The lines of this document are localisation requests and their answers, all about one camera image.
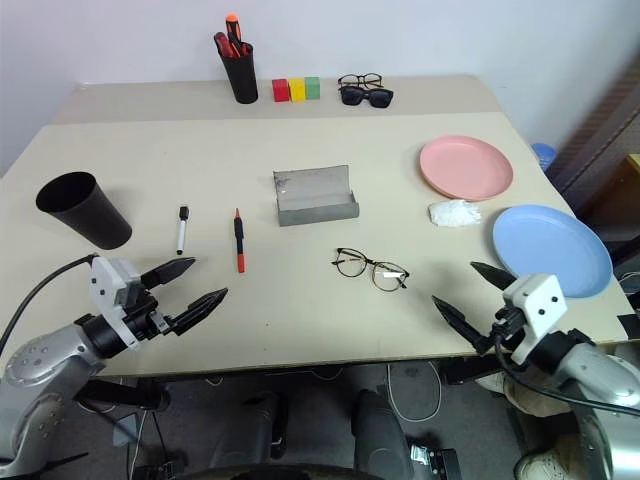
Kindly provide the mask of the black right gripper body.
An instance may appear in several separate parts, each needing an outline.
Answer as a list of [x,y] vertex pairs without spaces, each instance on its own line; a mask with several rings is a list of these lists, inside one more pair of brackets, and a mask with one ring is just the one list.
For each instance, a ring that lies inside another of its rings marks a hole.
[[495,322],[487,336],[481,336],[475,350],[486,354],[498,342],[499,346],[514,351],[524,339],[524,313],[518,308],[503,307],[495,314]]

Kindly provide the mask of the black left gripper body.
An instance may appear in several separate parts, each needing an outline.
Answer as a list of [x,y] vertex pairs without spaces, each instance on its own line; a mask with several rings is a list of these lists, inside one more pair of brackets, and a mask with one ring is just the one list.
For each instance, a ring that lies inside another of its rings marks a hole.
[[167,335],[175,329],[176,319],[162,314],[158,301],[148,291],[143,291],[132,305],[124,308],[125,325],[138,341],[151,340],[159,334]]

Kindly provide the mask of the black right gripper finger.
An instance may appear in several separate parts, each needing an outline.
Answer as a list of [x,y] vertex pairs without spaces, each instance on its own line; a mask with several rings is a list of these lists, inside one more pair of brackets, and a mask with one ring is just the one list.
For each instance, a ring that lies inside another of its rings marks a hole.
[[487,282],[497,287],[501,291],[506,290],[516,281],[516,277],[514,275],[512,275],[508,271],[494,267],[492,265],[478,261],[472,261],[470,265]]
[[447,324],[472,346],[487,346],[488,338],[481,335],[467,321],[462,312],[446,301],[433,296],[433,303]]

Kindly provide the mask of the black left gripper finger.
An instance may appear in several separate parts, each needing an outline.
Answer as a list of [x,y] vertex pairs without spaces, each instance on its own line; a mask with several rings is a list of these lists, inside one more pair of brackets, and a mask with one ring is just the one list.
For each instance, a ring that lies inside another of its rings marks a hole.
[[205,320],[224,300],[227,288],[209,292],[188,305],[187,310],[172,320],[172,332],[182,335]]
[[147,290],[168,284],[181,276],[195,262],[195,257],[174,258],[142,274],[141,283]]

